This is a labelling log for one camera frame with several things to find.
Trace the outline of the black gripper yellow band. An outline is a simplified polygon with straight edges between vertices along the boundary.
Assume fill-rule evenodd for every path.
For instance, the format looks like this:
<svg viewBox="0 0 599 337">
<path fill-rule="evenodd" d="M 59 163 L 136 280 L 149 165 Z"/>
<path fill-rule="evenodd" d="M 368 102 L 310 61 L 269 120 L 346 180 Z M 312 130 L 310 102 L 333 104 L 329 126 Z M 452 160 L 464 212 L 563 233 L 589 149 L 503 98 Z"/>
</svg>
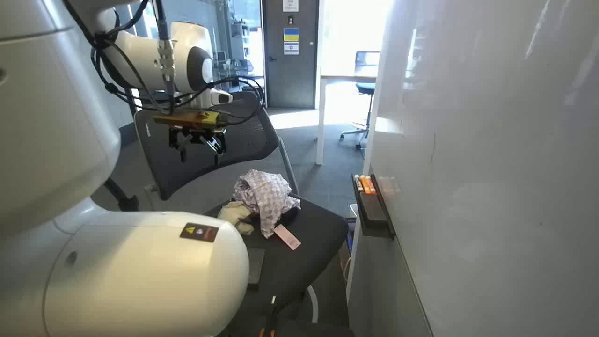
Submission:
<svg viewBox="0 0 599 337">
<path fill-rule="evenodd" d="M 168 128 L 168 145 L 177 149 L 179 162 L 187 162 L 187 143 L 181 143 L 179 137 L 185 137 L 188 143 L 207 143 L 213 152 L 213 163 L 218 163 L 224 154 L 222 145 L 215 139 L 216 134 L 226 130 L 226 119 L 222 113 L 200 111 L 158 115 L 155 117 L 155 122 Z"/>
</svg>

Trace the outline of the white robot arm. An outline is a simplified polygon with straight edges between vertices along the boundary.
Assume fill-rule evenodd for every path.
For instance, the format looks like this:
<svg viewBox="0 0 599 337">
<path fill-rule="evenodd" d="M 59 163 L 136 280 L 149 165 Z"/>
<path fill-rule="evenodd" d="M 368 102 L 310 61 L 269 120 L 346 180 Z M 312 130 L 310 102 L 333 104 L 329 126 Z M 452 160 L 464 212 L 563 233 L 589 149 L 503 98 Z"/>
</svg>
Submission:
<svg viewBox="0 0 599 337">
<path fill-rule="evenodd" d="M 0 337 L 216 337 L 241 306 L 237 231 L 91 195 L 119 134 L 57 0 L 0 0 Z"/>
</svg>

